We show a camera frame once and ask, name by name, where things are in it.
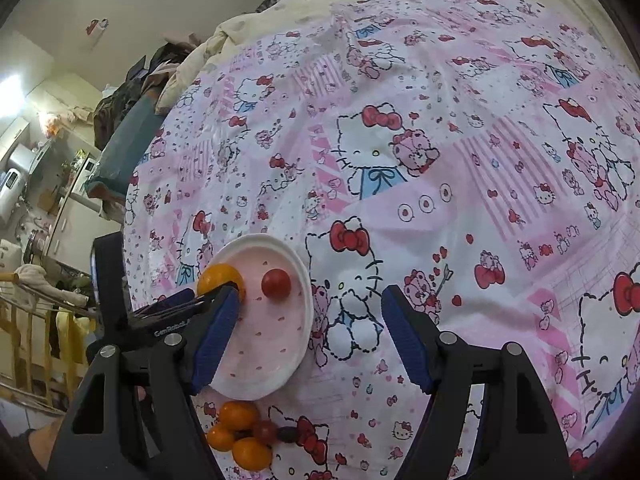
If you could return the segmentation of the white cabinet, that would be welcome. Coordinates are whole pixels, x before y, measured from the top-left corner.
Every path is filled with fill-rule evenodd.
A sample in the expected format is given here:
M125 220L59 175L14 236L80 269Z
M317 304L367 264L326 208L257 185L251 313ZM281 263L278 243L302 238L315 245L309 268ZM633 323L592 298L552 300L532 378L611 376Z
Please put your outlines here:
M90 257L93 241L120 230L120 224L101 216L102 202L89 198L84 184L96 160L87 155L64 194L43 255L60 266L85 274L91 273Z

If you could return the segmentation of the pile of dark clothes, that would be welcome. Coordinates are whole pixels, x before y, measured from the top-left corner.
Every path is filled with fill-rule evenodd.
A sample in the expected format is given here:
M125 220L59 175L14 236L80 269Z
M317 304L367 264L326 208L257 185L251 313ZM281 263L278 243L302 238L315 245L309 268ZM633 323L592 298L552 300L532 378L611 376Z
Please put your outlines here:
M142 96L155 103L180 64L195 50L192 42L167 41L146 62L143 55L127 73L126 80L98 103L92 114L94 146L102 151L115 130Z

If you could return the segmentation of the pink Hello Kitty bedsheet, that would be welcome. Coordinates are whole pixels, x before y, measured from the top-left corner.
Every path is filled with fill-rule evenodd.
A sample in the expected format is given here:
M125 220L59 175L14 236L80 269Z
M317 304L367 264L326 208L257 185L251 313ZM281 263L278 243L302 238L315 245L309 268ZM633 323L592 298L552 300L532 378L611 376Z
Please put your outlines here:
M380 296L471 344L519 342L583 474L639 385L639 72L532 0L355 0L261 32L178 97L126 197L131 301L238 237L303 260L304 364L264 403L300 430L263 479L389 479L427 398Z

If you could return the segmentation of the red cherry tomato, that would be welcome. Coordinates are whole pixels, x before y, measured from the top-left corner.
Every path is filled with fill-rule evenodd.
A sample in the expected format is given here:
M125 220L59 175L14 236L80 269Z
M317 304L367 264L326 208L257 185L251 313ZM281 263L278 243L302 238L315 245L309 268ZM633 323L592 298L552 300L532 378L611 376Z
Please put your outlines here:
M261 419L252 426L252 435L262 445L271 446L278 440L278 426L269 419Z
M271 269L262 277L262 292L273 301L282 301L291 293L290 276L282 269Z

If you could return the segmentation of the large orange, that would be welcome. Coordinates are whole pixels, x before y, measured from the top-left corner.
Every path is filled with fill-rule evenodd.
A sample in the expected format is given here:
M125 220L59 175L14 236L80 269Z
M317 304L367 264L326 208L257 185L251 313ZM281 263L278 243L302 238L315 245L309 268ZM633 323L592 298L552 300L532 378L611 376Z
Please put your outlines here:
M241 273L228 263L213 263L208 266L198 279L196 292L198 296L202 296L227 284L238 290L240 301L243 302L246 295L244 280Z

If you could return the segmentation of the dark purple grape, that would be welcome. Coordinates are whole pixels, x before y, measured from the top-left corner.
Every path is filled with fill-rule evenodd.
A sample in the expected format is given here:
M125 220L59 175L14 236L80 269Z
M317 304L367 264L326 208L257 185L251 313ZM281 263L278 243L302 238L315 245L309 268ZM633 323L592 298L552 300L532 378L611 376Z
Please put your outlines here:
M296 443L298 430L295 426L283 426L277 429L277 439L283 443Z

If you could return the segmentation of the small orange mandarin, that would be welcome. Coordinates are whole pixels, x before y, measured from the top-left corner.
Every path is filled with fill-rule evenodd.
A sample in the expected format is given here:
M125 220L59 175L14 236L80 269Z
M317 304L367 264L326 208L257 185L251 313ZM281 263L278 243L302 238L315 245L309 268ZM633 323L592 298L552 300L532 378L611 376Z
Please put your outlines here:
M235 435L224 425L216 424L206 432L206 441L215 451L230 452L235 442Z

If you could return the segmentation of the red cherry tomato on plate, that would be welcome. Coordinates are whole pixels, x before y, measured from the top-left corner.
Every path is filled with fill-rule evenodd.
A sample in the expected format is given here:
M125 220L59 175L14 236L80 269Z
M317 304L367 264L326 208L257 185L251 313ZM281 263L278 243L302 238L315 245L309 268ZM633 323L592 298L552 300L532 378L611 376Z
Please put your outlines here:
M282 269L271 269L262 277L262 292L273 301L282 301L291 293L290 276Z

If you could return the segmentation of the white pink oval plate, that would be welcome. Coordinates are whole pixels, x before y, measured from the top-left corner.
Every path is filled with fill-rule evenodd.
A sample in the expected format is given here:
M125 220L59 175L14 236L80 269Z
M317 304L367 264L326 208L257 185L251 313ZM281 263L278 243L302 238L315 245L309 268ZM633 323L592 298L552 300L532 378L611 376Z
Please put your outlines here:
M268 234L232 240L213 263L227 263L240 272L245 299L210 386L230 399L259 400L282 388L307 352L314 320L308 271L294 249ZM262 291L262 278L274 269L291 281L282 300Z

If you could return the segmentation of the yellow wooden rack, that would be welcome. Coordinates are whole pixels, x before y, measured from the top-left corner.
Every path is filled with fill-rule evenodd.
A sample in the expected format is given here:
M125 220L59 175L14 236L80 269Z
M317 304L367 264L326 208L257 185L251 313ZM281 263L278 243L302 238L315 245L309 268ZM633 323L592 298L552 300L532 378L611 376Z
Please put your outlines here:
M46 414L66 411L88 370L98 327L88 298L49 283L38 266L1 274L1 394Z

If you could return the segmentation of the medium orange mandarin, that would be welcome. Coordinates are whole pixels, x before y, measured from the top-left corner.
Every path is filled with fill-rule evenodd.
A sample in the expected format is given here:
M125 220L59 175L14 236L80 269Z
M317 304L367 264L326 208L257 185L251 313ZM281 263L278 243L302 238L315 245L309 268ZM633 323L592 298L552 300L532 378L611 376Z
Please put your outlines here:
M242 469L256 472L268 469L272 463L272 449L256 438L247 437L234 442L232 457Z

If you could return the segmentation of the blue teal pillow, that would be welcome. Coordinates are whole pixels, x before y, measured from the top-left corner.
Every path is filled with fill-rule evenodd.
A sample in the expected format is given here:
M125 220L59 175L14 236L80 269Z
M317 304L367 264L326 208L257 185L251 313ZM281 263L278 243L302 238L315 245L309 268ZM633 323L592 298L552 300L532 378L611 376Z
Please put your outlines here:
M84 183L89 198L123 203L134 170L160 130L164 118L155 114L155 99L146 94L131 107L102 150Z

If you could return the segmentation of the white kettle appliance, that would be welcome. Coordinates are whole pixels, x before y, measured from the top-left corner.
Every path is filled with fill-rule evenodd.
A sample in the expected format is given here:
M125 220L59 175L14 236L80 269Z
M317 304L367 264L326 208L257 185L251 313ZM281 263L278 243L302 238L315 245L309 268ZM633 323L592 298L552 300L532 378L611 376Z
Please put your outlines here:
M25 176L20 170L10 168L6 172L0 191L0 218L2 224L9 222L24 191L25 184Z

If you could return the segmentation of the large orange mandarin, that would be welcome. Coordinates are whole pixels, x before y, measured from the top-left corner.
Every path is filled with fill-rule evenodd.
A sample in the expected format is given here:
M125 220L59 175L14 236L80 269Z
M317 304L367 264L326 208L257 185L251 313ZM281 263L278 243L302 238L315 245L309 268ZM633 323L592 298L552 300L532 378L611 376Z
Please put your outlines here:
M218 413L218 422L229 431L250 430L259 419L258 408L248 401L228 401Z

